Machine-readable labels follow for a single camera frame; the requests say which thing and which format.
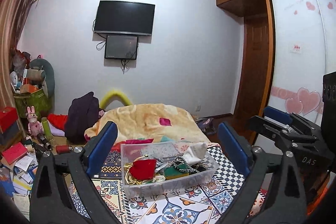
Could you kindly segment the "yellow green sponge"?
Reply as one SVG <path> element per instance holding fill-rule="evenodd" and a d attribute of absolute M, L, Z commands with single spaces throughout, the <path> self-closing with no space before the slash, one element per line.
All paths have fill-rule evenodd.
<path fill-rule="evenodd" d="M 165 176 L 166 180 L 172 180 L 172 179 L 188 176 L 189 174 L 180 172 L 179 170 L 171 166 L 163 171 L 163 175 Z"/>

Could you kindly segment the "small black wall monitor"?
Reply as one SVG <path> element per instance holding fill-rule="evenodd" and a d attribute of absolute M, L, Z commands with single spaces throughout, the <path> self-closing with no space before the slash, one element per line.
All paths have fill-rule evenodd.
<path fill-rule="evenodd" d="M 138 36 L 108 35 L 105 43 L 105 59 L 135 60 L 138 52 Z"/>

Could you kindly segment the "yellow fleece blanket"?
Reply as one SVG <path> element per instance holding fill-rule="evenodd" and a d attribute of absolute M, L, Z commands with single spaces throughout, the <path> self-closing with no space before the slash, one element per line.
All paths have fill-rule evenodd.
<path fill-rule="evenodd" d="M 130 105 L 109 110 L 91 128 L 85 130 L 85 139 L 89 141 L 98 135 L 108 121 L 117 125 L 116 142 L 139 138 L 158 142 L 163 136 L 173 141 L 210 141 L 188 111 L 161 103 Z"/>

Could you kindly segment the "clear plastic storage box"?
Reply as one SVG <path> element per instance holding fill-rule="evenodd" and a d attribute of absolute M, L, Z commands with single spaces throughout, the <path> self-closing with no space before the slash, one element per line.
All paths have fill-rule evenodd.
<path fill-rule="evenodd" d="M 197 186 L 219 169 L 206 143 L 161 142 L 121 146 L 127 198 L 157 196 Z"/>

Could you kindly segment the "large black wall television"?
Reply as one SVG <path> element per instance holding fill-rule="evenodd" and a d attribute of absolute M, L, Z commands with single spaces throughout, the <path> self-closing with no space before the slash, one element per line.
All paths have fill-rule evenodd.
<path fill-rule="evenodd" d="M 126 1 L 100 1 L 93 32 L 150 36 L 153 32 L 155 5 Z"/>

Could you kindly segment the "pink rabbit plush toy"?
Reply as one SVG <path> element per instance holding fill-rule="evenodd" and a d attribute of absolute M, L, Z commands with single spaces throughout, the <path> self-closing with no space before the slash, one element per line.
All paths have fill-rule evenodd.
<path fill-rule="evenodd" d="M 43 134 L 43 126 L 41 122 L 38 121 L 34 106 L 27 106 L 26 117 L 28 120 L 28 132 L 32 137 L 37 139 L 39 134 Z"/>

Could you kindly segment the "dark purple clothing pile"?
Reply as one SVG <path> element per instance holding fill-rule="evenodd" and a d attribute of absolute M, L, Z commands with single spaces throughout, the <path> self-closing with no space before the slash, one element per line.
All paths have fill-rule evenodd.
<path fill-rule="evenodd" d="M 99 111 L 99 100 L 94 96 L 94 92 L 75 98 L 68 110 L 64 126 L 67 140 L 73 144 L 85 143 L 87 140 L 84 133 L 98 121 Z"/>

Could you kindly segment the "red box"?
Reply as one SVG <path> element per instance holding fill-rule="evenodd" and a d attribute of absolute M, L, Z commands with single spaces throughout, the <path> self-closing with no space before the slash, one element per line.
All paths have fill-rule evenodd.
<path fill-rule="evenodd" d="M 18 119 L 15 107 L 5 107 L 0 111 L 0 131 L 5 133 Z"/>

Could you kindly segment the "white sliding door with hearts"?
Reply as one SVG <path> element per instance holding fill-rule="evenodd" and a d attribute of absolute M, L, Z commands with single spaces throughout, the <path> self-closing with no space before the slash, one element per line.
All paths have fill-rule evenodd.
<path fill-rule="evenodd" d="M 268 105 L 320 124 L 322 82 L 335 72 L 335 0 L 271 0 L 275 61 Z"/>

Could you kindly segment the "striped pink curtain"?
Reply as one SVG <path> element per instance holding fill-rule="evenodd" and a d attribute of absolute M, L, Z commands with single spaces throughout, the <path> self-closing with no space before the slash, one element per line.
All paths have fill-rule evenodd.
<path fill-rule="evenodd" d="M 10 68 L 33 0 L 1 0 L 1 108 L 14 107 Z"/>

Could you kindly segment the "white cloth pouch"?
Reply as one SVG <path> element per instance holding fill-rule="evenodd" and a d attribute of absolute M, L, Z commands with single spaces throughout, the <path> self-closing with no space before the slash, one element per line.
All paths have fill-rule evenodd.
<path fill-rule="evenodd" d="M 195 165 L 200 163 L 205 158 L 206 152 L 206 143 L 194 143 L 188 147 L 182 158 L 187 162 L 188 165 Z"/>

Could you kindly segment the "green box of toys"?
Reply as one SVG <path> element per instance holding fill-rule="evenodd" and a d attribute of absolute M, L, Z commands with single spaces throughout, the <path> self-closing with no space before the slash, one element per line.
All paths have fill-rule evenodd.
<path fill-rule="evenodd" d="M 14 99 L 20 118 L 26 118 L 27 107 L 34 106 L 38 120 L 48 116 L 52 110 L 52 98 L 47 98 L 43 89 L 39 89 L 33 93 L 15 94 Z"/>

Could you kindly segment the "brown wooden wardrobe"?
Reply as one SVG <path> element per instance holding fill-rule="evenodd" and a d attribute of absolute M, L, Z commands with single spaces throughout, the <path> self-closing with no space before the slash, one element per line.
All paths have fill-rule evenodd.
<path fill-rule="evenodd" d="M 243 59 L 238 97 L 228 123 L 238 134 L 253 139 L 248 119 L 267 105 L 274 66 L 274 20 L 271 0 L 216 0 L 222 10 L 243 18 Z"/>

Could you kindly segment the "yellow curved pillow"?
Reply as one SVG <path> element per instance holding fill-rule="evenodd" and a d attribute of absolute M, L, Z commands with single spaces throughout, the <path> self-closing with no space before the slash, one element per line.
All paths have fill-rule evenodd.
<path fill-rule="evenodd" d="M 113 89 L 105 94 L 104 97 L 100 100 L 99 107 L 105 110 L 107 106 L 115 100 L 120 101 L 124 106 L 133 104 L 125 93 L 120 90 Z"/>

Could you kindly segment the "red velvet pouch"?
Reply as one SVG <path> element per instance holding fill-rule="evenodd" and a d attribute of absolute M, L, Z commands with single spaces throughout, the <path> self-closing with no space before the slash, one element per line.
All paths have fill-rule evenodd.
<path fill-rule="evenodd" d="M 129 173 L 138 181 L 151 180 L 155 175 L 156 159 L 134 161 Z"/>

